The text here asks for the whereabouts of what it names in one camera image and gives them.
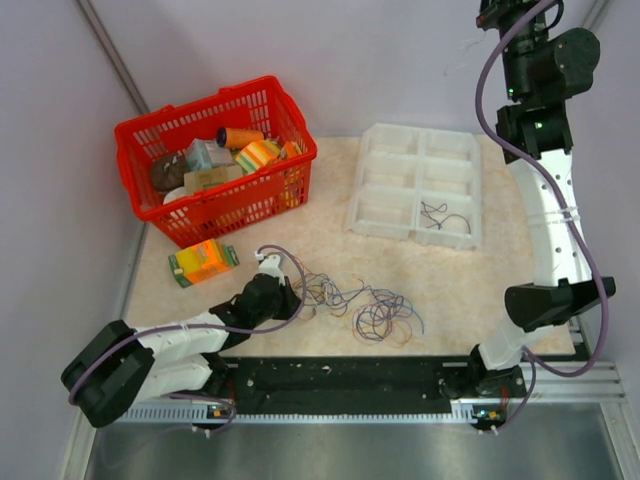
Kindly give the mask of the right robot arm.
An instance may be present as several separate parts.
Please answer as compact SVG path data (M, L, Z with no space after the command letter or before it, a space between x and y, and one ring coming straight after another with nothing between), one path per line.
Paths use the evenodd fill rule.
M535 260L532 281L505 291L505 320L470 353L467 384L481 396L514 382L522 359L540 364L531 346L594 307L603 349L616 292L582 234L566 110L567 100L592 87L600 42L585 28L550 37L551 7L564 10L561 1L484 1L476 18L478 28L499 33L476 86L476 117L519 187Z

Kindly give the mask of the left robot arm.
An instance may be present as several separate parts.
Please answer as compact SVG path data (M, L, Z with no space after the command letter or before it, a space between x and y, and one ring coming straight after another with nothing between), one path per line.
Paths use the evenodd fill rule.
M215 355L273 332L262 326L268 320L284 326L301 305L288 278L257 274L241 293L185 321L138 329L122 320L106 324L65 367L61 382L96 428L136 403L174 392L216 396L227 374Z

